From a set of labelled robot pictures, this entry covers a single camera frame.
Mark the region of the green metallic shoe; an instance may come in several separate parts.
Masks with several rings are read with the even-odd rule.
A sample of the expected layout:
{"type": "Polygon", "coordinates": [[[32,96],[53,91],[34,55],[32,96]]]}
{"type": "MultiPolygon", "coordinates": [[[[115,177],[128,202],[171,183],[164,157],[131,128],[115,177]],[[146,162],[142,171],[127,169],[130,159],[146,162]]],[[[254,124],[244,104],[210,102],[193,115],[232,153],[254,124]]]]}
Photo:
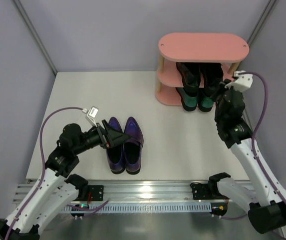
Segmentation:
{"type": "Polygon", "coordinates": [[[202,92],[198,95],[198,108],[201,112],[210,112],[213,108],[214,102],[210,97],[205,96],[202,92]]]}
{"type": "Polygon", "coordinates": [[[176,92],[181,98],[181,104],[185,111],[192,112],[197,108],[198,95],[189,95],[182,87],[177,87],[176,92]]]}

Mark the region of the black glossy shoe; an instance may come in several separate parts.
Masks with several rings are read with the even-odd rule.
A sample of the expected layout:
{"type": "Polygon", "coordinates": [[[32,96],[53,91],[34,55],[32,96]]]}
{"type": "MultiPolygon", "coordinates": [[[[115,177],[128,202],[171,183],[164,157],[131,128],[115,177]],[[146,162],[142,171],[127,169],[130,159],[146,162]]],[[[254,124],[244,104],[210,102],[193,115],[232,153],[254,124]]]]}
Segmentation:
{"type": "Polygon", "coordinates": [[[197,62],[177,62],[176,68],[182,77],[184,91],[196,97],[201,82],[200,65],[197,62]]]}
{"type": "Polygon", "coordinates": [[[204,94],[210,97],[219,88],[224,72],[220,63],[200,63],[200,71],[204,80],[204,94]]]}

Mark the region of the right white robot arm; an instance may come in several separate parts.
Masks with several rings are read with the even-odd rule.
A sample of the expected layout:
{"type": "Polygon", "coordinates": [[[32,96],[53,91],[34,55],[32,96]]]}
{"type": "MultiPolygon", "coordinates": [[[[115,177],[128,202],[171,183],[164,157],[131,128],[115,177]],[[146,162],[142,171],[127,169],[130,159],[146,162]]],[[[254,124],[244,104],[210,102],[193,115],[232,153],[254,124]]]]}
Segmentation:
{"type": "Polygon", "coordinates": [[[245,109],[240,80],[225,79],[211,96],[216,103],[215,122],[220,139],[241,163],[253,191],[227,173],[210,177],[212,193],[231,199],[247,214],[253,228],[265,234],[286,226],[286,190],[259,151],[253,132],[242,118],[245,109]]]}

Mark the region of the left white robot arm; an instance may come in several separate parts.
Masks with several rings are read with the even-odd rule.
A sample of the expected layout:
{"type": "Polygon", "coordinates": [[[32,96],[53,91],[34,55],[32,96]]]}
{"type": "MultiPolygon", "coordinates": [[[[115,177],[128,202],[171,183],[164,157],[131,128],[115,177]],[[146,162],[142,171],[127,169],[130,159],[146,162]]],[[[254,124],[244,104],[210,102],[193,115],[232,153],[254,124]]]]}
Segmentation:
{"type": "Polygon", "coordinates": [[[10,215],[0,218],[0,239],[39,239],[66,205],[84,195],[88,181],[71,173],[79,163],[78,155],[96,146],[112,148],[128,139],[129,135],[105,120],[87,132],[75,123],[66,125],[34,186],[10,215]]]}

